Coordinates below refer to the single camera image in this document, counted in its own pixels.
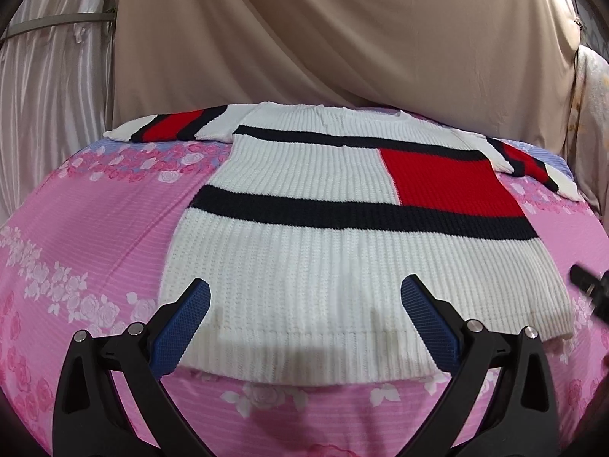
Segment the beige draped cloth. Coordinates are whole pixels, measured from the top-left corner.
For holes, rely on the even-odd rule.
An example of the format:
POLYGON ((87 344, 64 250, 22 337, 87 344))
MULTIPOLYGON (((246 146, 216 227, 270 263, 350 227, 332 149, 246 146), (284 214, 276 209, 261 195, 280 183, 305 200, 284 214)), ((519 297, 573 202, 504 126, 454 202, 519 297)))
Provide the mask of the beige draped cloth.
POLYGON ((559 153, 579 42, 567 0, 119 0, 113 109, 385 106, 559 153))

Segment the beige floral curtain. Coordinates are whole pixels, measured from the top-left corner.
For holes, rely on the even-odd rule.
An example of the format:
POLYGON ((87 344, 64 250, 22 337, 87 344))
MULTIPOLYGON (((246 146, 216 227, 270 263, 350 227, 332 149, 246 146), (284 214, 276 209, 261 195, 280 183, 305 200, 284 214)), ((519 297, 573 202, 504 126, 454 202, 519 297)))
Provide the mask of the beige floral curtain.
POLYGON ((590 208, 608 231, 608 62, 580 45, 564 155, 590 208))

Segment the white red black knit sweater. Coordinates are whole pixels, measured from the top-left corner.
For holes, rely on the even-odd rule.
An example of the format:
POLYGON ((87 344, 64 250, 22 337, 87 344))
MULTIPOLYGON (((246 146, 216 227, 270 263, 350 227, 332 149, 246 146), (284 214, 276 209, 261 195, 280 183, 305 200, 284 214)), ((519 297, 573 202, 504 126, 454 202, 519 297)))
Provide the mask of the white red black knit sweater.
POLYGON ((161 303, 212 304, 182 364, 249 382, 371 384, 434 370, 400 303, 416 275, 465 318, 566 339, 566 285, 502 174, 556 199, 574 182, 507 142, 404 112, 234 104, 148 116, 115 141, 229 145, 166 255, 161 303))

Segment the pink floral bed sheet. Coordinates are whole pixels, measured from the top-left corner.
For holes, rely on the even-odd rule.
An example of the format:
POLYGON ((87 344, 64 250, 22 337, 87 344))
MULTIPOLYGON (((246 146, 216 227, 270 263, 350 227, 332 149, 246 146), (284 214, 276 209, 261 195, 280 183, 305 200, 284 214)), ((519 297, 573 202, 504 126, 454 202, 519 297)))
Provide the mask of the pink floral bed sheet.
MULTIPOLYGON (((1 229, 1 392, 30 434, 1 430, 5 456, 53 445, 61 367, 75 332, 119 334, 157 307, 166 251, 228 144, 102 139, 66 160, 1 229)), ((219 456, 392 456, 448 384, 265 386, 180 369, 163 381, 219 456)))

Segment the silvery striped curtain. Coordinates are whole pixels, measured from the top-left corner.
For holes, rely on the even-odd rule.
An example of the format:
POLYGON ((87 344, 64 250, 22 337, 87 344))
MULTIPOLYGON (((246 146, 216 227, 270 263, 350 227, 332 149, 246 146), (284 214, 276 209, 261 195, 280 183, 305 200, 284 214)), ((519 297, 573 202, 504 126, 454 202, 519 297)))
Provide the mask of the silvery striped curtain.
POLYGON ((1 218, 113 116, 116 0, 23 0, 1 34, 1 218))

